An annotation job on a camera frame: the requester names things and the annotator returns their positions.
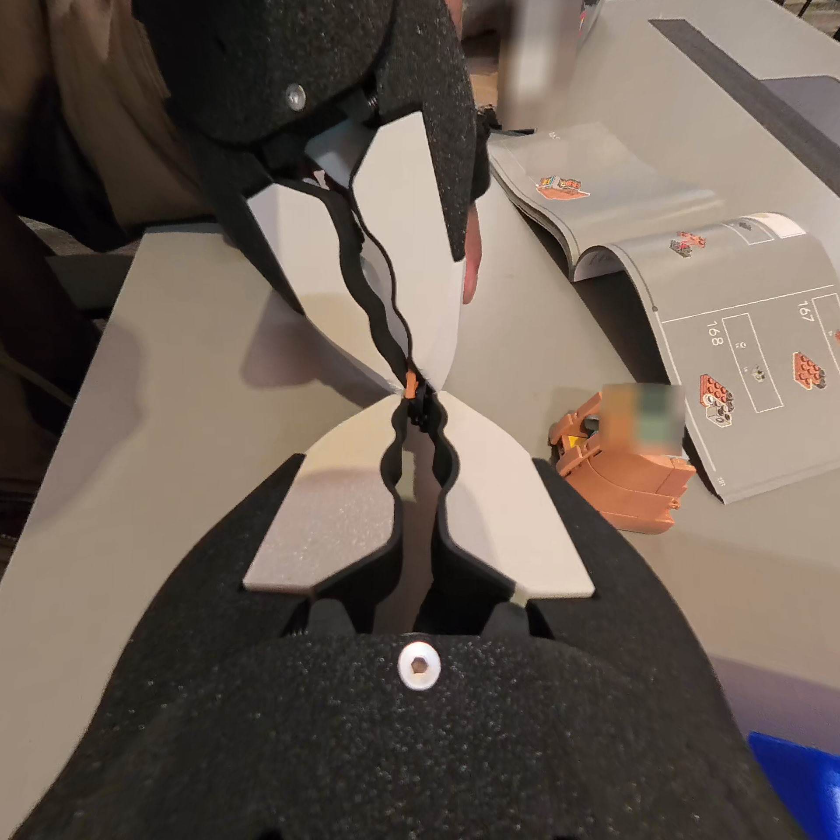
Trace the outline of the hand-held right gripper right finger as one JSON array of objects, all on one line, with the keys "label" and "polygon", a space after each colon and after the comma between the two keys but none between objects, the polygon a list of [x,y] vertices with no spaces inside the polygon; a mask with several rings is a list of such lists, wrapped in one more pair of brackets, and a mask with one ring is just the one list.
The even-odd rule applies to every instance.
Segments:
[{"label": "hand-held right gripper right finger", "polygon": [[457,397],[439,392],[441,445],[454,452],[442,502],[454,549],[476,560],[515,601],[595,592],[529,452]]}]

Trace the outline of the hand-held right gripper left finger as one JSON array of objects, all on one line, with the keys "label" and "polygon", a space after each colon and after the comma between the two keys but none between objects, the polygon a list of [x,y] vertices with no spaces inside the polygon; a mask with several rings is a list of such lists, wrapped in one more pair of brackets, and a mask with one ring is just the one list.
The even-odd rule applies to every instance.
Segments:
[{"label": "hand-held right gripper left finger", "polygon": [[382,459],[396,440],[399,395],[330,430],[305,454],[243,579],[253,592],[312,595],[385,546],[395,523]]}]

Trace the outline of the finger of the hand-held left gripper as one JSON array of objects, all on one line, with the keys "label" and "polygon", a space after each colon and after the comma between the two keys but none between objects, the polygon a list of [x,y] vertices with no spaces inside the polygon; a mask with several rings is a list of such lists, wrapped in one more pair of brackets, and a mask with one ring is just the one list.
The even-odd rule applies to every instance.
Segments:
[{"label": "finger of the hand-held left gripper", "polygon": [[343,197],[275,183],[250,197],[248,209],[314,328],[373,380],[402,393],[406,352],[364,271],[363,236]]},{"label": "finger of the hand-held left gripper", "polygon": [[390,260],[413,366],[443,389],[457,348],[465,261],[452,255],[421,112],[375,132],[351,191],[366,230]]}]

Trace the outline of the brown brick model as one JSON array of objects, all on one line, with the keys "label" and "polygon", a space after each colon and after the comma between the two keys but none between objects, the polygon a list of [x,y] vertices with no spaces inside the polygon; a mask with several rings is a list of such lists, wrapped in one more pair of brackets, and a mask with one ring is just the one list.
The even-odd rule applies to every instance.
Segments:
[{"label": "brown brick model", "polygon": [[678,455],[604,448],[603,396],[596,392],[551,426],[554,467],[616,529],[664,533],[674,525],[673,513],[697,470]]}]

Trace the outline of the blue plastic bin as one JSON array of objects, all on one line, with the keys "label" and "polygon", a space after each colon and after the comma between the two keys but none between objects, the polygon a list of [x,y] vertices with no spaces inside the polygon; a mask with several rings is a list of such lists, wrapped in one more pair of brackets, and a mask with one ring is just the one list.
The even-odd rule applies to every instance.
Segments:
[{"label": "blue plastic bin", "polygon": [[751,751],[774,792],[812,839],[839,838],[839,757],[757,731]]}]

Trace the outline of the person's left forearm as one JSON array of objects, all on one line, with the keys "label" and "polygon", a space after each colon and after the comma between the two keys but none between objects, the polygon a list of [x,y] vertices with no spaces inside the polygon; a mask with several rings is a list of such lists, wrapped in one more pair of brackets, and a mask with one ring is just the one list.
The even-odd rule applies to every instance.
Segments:
[{"label": "person's left forearm", "polygon": [[2,198],[106,250],[211,216],[131,2],[1,3]]}]

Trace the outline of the grey desk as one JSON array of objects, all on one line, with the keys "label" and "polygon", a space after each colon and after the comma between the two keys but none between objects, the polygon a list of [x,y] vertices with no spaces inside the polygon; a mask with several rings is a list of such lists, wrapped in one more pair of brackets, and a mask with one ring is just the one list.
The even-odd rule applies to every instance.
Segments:
[{"label": "grey desk", "polygon": [[[838,216],[812,226],[805,209],[816,180],[838,192],[838,166],[807,157],[827,162],[833,144],[803,122],[792,147],[801,115],[685,11],[607,5],[581,68],[611,102],[604,127],[732,216],[794,220],[838,277]],[[537,315],[535,280],[520,283],[524,311],[494,290],[510,312],[490,324],[477,383],[432,388],[351,191],[385,124],[363,126],[358,95],[342,107],[306,142],[304,172],[269,185],[350,206],[407,369],[435,393],[434,429],[295,311],[214,214],[106,249],[142,236],[2,583],[2,838],[804,838],[680,610],[690,596],[675,601],[554,464],[531,457],[591,597],[515,601],[454,549],[437,394],[501,427],[527,385],[574,365],[571,348],[535,353],[560,348],[539,328],[571,323]],[[385,546],[312,595],[247,590],[306,452],[389,395],[402,404],[381,463]],[[733,550],[825,538],[822,563],[838,563],[829,471],[723,502],[688,543],[703,618],[737,607],[740,641],[793,631],[782,664],[799,676],[838,666],[837,635],[804,640],[806,608],[838,630],[838,583],[820,594],[803,573],[772,594],[776,559],[749,570]]]}]

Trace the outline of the person's left hand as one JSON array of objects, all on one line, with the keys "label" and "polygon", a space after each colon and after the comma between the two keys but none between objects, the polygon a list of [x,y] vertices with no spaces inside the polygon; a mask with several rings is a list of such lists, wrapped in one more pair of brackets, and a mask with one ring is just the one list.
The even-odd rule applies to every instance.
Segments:
[{"label": "person's left hand", "polygon": [[480,220],[477,206],[472,203],[469,207],[465,232],[465,278],[463,286],[463,304],[465,305],[470,304],[476,295],[481,260]]}]

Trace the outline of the grey instruction booklet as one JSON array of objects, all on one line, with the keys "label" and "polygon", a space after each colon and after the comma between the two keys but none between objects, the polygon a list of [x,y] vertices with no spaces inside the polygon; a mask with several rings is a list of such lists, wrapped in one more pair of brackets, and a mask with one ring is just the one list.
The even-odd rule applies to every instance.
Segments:
[{"label": "grey instruction booklet", "polygon": [[724,502],[838,468],[838,285],[781,213],[732,216],[598,122],[493,133],[490,168],[560,243],[573,283],[635,343],[633,378],[677,386],[693,452]]}]

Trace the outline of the person's brown jacket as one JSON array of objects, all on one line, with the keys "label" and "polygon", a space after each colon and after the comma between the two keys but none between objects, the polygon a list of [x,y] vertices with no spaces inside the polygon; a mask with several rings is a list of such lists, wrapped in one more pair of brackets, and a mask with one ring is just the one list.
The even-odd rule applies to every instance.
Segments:
[{"label": "person's brown jacket", "polygon": [[1,563],[5,572],[131,255],[57,255],[2,202]]}]

